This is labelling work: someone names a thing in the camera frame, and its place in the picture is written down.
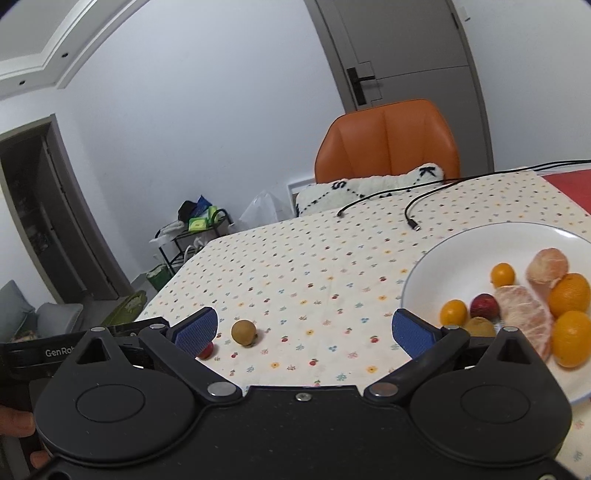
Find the person's left hand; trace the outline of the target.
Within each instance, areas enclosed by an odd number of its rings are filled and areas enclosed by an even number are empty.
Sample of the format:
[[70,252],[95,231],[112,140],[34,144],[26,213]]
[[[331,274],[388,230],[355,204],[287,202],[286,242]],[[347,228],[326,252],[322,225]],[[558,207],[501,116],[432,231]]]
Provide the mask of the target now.
[[[33,414],[15,410],[9,407],[0,407],[0,434],[12,438],[26,438],[35,433]],[[33,452],[30,462],[35,469],[40,469],[50,460],[45,451]]]

